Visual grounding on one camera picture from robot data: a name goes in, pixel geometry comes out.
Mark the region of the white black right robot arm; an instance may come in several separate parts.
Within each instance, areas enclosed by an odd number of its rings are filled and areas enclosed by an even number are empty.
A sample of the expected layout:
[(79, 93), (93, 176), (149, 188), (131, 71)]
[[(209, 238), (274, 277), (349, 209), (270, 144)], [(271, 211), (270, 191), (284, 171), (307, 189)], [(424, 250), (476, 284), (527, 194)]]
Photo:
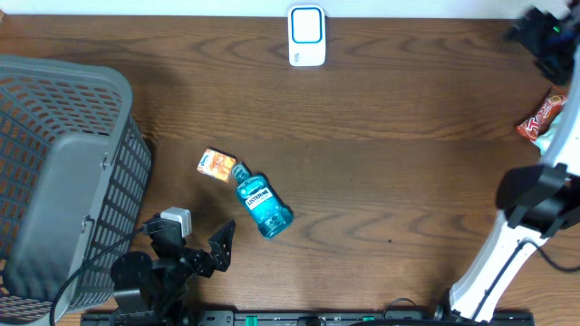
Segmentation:
[(539, 162), (512, 168), (501, 180), (493, 229), (469, 269), (436, 308), (434, 324), (515, 323), (509, 316), (494, 316), (503, 292), (548, 239), (579, 223), (579, 4), (570, 1), (567, 8), (557, 18), (532, 7), (505, 35), (535, 56), (545, 78), (568, 88), (567, 99)]

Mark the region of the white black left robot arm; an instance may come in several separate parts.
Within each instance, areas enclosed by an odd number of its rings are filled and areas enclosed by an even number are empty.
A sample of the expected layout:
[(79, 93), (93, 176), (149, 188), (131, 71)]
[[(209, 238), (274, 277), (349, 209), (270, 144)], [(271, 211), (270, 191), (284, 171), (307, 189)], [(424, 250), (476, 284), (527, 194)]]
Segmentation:
[(118, 258), (110, 269), (117, 311), (111, 325), (198, 325), (199, 314), (182, 296), (187, 281), (225, 272), (231, 264), (236, 222), (231, 220), (209, 239), (210, 251), (191, 249), (181, 233), (181, 223), (155, 215), (145, 222), (156, 260), (142, 251)]

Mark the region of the orange Kleenex tissue pack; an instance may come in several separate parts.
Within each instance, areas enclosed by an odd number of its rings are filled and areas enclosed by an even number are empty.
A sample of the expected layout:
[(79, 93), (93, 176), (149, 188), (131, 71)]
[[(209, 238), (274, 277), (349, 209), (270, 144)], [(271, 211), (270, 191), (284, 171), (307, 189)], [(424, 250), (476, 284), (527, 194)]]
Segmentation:
[(237, 159), (235, 157), (215, 149), (207, 148), (197, 165), (197, 171), (203, 175), (227, 183), (236, 163)]

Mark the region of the red brown chocolate bar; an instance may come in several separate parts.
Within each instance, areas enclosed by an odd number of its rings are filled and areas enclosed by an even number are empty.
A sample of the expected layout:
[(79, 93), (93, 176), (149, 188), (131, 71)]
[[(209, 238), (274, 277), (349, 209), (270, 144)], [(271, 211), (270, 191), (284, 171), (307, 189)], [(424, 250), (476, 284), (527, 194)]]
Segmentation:
[(566, 91), (552, 87), (541, 101), (536, 112), (516, 126), (516, 132), (530, 141), (537, 140), (561, 113), (566, 101)]

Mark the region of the blue Listerine mouthwash bottle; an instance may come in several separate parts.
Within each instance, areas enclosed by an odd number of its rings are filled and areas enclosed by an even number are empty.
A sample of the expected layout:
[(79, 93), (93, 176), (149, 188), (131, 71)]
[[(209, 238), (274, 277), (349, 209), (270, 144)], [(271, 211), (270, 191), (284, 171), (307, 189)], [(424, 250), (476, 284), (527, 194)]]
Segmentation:
[(243, 162), (233, 167), (232, 174), (237, 182), (237, 199), (264, 238), (276, 237), (293, 223), (290, 207), (274, 191), (265, 175), (253, 174)]

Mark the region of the teal white pack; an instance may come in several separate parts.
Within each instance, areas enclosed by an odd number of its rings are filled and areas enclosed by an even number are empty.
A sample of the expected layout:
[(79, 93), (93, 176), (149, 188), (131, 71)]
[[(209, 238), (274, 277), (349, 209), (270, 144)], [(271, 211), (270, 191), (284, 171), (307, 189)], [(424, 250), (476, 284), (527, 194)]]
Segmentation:
[(550, 123), (549, 128), (546, 132), (539, 135), (536, 140), (533, 140), (532, 143), (538, 148), (539, 154), (544, 156), (549, 149), (552, 141), (559, 131), (559, 125), (562, 118), (562, 114), (558, 114)]

